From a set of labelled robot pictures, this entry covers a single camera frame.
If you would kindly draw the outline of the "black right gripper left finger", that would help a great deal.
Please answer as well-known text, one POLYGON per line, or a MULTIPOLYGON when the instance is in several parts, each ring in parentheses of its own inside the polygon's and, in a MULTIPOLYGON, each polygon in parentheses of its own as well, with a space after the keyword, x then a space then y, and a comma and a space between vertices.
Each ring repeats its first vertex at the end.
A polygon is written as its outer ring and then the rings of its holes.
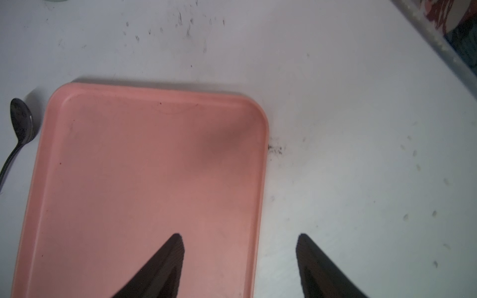
POLYGON ((175 233, 114 297, 176 298, 184 257, 183 239, 175 233))

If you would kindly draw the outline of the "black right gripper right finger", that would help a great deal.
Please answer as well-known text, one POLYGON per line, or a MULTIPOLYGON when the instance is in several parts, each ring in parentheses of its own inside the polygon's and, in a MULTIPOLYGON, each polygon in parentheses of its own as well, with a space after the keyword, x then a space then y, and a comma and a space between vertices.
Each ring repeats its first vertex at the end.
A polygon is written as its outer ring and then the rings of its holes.
POLYGON ((296 257, 305 298, 367 297, 305 233, 298 237, 296 257))

